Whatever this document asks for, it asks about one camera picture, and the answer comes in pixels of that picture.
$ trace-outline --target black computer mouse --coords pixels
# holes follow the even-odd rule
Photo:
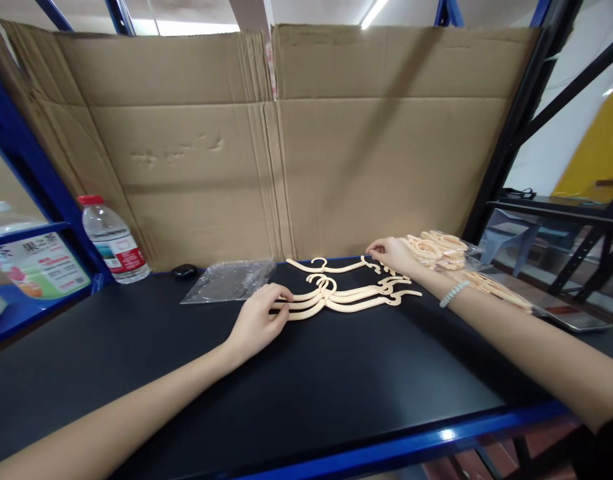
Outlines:
[[[188,280],[197,275],[197,267],[190,263],[184,263],[179,267],[175,267],[171,270],[171,275],[179,280]]]

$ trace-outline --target beverage bottle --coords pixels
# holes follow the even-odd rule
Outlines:
[[[115,280],[133,283],[151,273],[124,220],[104,203],[101,195],[81,195],[81,219],[86,235],[106,262]]]
[[[0,201],[0,235],[45,224],[13,212],[8,203]],[[55,232],[0,245],[0,270],[22,292],[40,300],[66,297],[91,283]]]

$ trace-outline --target shelf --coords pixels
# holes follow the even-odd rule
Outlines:
[[[86,287],[61,299],[36,300],[24,295],[14,285],[1,285],[0,297],[6,300],[8,306],[0,315],[0,342],[55,310],[87,297],[89,293],[90,287]]]

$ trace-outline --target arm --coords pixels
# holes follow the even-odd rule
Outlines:
[[[366,252],[438,299],[457,285],[418,263],[401,239],[377,240]],[[509,303],[470,288],[458,293],[448,307],[594,433],[613,419],[613,359]]]
[[[0,480],[108,477],[198,395],[279,335],[288,305],[274,318],[268,311],[280,296],[293,301],[285,287],[264,285],[244,303],[226,342],[2,461]]]

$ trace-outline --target blue shelf frame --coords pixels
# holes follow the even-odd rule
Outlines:
[[[458,0],[440,0],[438,2],[438,12],[435,15],[436,27],[454,27],[464,28],[464,18],[458,5]]]
[[[73,31],[72,26],[55,6],[53,0],[35,1],[58,30]],[[117,33],[134,36],[135,31],[124,0],[105,0],[105,2]],[[543,26],[550,7],[551,0],[539,0],[531,22],[532,27]],[[450,25],[464,27],[458,0],[439,1],[434,25],[436,27]],[[14,322],[12,328],[3,333],[0,332],[1,341],[47,314],[97,292],[106,283],[112,281],[112,276],[81,226],[81,214],[77,204],[10,100],[1,82],[0,154],[50,222],[33,229],[2,235],[0,244],[58,231],[92,280],[92,287],[89,291],[78,291],[58,301],[42,303],[29,299],[29,303],[18,305],[18,308],[27,311],[27,318],[23,322]],[[2,287],[2,289],[6,288],[14,289],[12,286]],[[2,294],[3,296],[23,295],[13,290],[7,292],[2,290]],[[299,479],[320,475],[348,477],[360,473],[385,471],[474,448],[479,446],[476,437],[485,433],[497,433],[500,438],[503,438],[505,430],[566,415],[571,415],[567,408],[557,401],[551,401],[511,412],[486,414],[447,428],[407,435],[371,447],[272,469],[244,478],[251,480]]]

